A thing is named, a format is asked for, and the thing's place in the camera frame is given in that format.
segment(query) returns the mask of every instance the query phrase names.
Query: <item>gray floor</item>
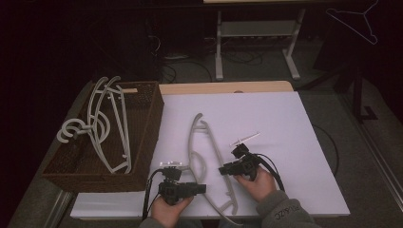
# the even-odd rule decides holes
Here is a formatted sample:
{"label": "gray floor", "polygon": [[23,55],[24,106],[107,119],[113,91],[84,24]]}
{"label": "gray floor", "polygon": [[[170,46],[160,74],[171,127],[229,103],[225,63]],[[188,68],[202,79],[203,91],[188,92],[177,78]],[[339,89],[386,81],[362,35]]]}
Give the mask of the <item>gray floor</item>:
{"label": "gray floor", "polygon": [[[301,80],[292,80],[281,54],[281,49],[285,47],[286,42],[287,40],[280,42],[275,40],[256,41],[254,45],[261,46],[259,51],[248,50],[249,47],[241,48],[241,50],[228,47],[226,58],[223,61],[224,81],[286,80],[291,82],[293,87],[298,87],[323,74],[319,70],[312,69],[321,42],[318,40],[299,41],[293,56]],[[214,75],[212,75],[215,72],[213,56],[214,54],[209,54],[204,58],[186,58],[166,66],[163,83],[172,80],[175,71],[176,83],[207,83],[211,81],[211,77],[215,81]],[[374,110],[378,120],[358,124],[350,112],[351,94],[339,95],[332,91],[335,79],[331,79],[313,90],[299,92],[323,152],[333,170],[336,169],[336,151],[338,151],[339,167],[336,180],[351,210],[351,215],[348,217],[316,218],[316,221],[323,227],[402,227],[402,209],[396,203],[383,173],[379,171],[375,159],[378,157],[373,155],[375,146],[396,178],[403,180],[402,124],[384,104],[377,89],[366,81],[364,81],[363,87],[363,104]],[[367,135],[372,136],[371,142],[374,143],[374,146],[368,145]],[[43,200],[38,199],[36,195],[39,189],[38,187],[36,190],[28,191],[28,195],[25,196],[22,203],[30,204],[32,201]],[[50,191],[47,195],[54,199],[56,192]],[[69,216],[71,205],[61,218],[58,227],[137,227],[139,224],[138,221],[132,220],[82,221],[74,219]],[[27,227],[27,224],[46,223],[49,208],[30,212],[27,208],[28,206],[21,206],[18,209],[10,227]]]}

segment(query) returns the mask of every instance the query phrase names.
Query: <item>dark background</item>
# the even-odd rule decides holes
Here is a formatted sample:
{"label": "dark background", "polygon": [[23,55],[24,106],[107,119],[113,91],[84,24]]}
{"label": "dark background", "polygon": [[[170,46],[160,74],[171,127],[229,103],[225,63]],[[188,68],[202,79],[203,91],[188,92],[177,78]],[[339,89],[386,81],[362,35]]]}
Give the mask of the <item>dark background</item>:
{"label": "dark background", "polygon": [[[1,227],[7,226],[68,109],[88,81],[114,75],[130,81],[159,80],[159,59],[152,53],[155,40],[148,36],[161,38],[162,53],[202,54],[203,38],[215,35],[214,11],[104,14],[77,10],[117,3],[126,7],[141,4],[0,2]],[[398,1],[382,0],[368,14],[378,38],[376,46],[330,20],[323,8],[307,10],[299,39],[324,40],[316,64],[319,69],[331,70],[354,56],[364,77],[378,87],[403,121],[400,11]],[[228,19],[247,19],[261,13],[233,11],[226,15]]]}

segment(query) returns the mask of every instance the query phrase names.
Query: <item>brown wooden crate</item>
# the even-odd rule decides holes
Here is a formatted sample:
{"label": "brown wooden crate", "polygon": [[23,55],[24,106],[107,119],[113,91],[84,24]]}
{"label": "brown wooden crate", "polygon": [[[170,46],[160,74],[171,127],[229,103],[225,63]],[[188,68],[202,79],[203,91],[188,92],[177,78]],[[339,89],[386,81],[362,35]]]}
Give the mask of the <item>brown wooden crate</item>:
{"label": "brown wooden crate", "polygon": [[[122,88],[137,88],[137,93],[125,94],[128,135],[132,169],[110,174],[96,154],[87,134],[68,143],[61,143],[42,176],[68,192],[128,192],[143,191],[149,165],[157,144],[163,115],[163,96],[157,82],[117,83]],[[77,118],[86,122],[89,96]],[[121,137],[112,106],[101,105],[111,124],[111,131],[101,146],[109,164],[114,167],[124,160]]]}

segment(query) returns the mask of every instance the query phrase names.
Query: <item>person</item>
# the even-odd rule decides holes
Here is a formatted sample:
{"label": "person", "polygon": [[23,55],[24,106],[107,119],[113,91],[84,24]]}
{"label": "person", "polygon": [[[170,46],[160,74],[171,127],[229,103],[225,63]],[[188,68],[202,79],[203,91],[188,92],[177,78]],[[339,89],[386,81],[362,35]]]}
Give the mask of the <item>person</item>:
{"label": "person", "polygon": [[[254,181],[243,176],[234,176],[258,203],[257,212],[260,215],[261,227],[286,228],[303,227],[318,228],[312,217],[301,207],[297,199],[288,199],[287,195],[277,190],[273,176],[259,167]],[[151,218],[145,219],[140,228],[173,228],[181,212],[193,198],[183,199],[170,206],[162,197],[155,199],[151,207]]]}

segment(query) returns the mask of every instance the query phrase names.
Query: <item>table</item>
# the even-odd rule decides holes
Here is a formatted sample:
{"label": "table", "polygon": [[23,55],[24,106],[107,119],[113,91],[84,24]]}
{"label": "table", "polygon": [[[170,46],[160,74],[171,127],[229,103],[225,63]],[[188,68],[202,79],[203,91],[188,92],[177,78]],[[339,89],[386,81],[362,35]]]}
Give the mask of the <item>table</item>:
{"label": "table", "polygon": [[[350,214],[302,102],[289,83],[161,85],[161,91],[165,107],[151,170],[157,169],[160,162],[186,162],[185,141],[189,127],[194,115],[201,111],[203,119],[214,132],[224,162],[234,160],[229,153],[229,143],[258,130],[260,136],[247,145],[251,152],[264,153],[274,161],[290,198],[299,199],[313,216]],[[213,193],[214,199],[220,204],[225,198],[225,194],[222,194],[222,177],[214,172],[217,164],[214,156],[208,152],[211,151],[211,145],[203,135],[198,137],[195,147],[203,151],[210,165],[206,175],[207,191]],[[155,195],[155,186],[161,181],[162,177],[154,178],[151,196]],[[193,179],[183,173],[180,181]],[[256,217],[256,203],[234,180],[232,185],[241,206],[236,215],[232,215],[230,209],[225,210],[224,214],[234,218]],[[70,215],[77,219],[139,219],[143,201],[144,192],[81,193]],[[219,214],[205,198],[196,196],[182,216],[217,219]]]}

